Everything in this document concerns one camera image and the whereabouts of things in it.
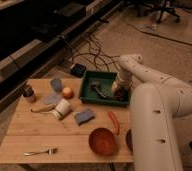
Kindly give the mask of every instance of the cup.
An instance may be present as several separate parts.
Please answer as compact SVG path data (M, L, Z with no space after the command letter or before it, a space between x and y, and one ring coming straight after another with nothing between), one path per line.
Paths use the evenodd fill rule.
M36 101L36 96L30 85L25 85L25 87L23 89L23 96L29 103L33 103Z
M72 106L70 103L65 99L61 99L53 110L53 115L60 120L64 118L70 111L72 111Z

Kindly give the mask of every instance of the bottle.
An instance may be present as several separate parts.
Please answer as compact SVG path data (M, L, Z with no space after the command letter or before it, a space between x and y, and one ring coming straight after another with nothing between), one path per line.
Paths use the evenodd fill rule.
M34 91L30 85L25 85L23 89L23 96L29 103L33 103L36 101L36 96L34 94Z

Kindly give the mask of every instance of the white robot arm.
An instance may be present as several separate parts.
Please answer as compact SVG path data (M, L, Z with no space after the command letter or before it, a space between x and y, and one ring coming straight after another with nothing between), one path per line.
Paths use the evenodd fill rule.
M192 87L142 65L138 54L123 55L114 89L129 88L132 75L140 84L131 96L131 127L136 171L182 171L172 117L192 113Z

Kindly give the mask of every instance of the wooden table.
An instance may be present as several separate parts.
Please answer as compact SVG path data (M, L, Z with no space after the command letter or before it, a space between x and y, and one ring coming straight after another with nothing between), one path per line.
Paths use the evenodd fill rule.
M126 146L125 136L130 129L130 114L127 108L83 104L78 99L80 79L62 79L64 86L71 87L74 98L68 100L73 112L59 121L53 114L31 113L32 107L43 104L42 99L50 95L53 90L50 79L31 79L28 81L37 96L37 102L29 104L24 97L20 98L12 121L4 140L0 146L0 164L17 163L130 163L133 162L132 153ZM74 114L90 108L95 113L95 119L78 126ZM109 157L94 154L89 148L89 134L98 127L115 130L107 115L113 111L120 124L120 134L115 136L119 149ZM59 152L54 155L40 154L24 156L30 151L43 151L57 147Z

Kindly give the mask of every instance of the green tray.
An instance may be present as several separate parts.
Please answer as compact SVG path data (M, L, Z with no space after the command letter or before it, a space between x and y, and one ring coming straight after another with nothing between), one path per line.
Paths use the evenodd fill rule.
M80 87L79 99L81 99L83 103L94 103L113 106L129 105L131 97L130 92L127 99L125 99L124 101L104 100L100 99L96 92L92 91L90 87L90 83L92 81L99 81L101 83L102 92L104 92L105 95L113 96L111 87L113 82L115 81L116 75L117 74L115 72L86 71Z

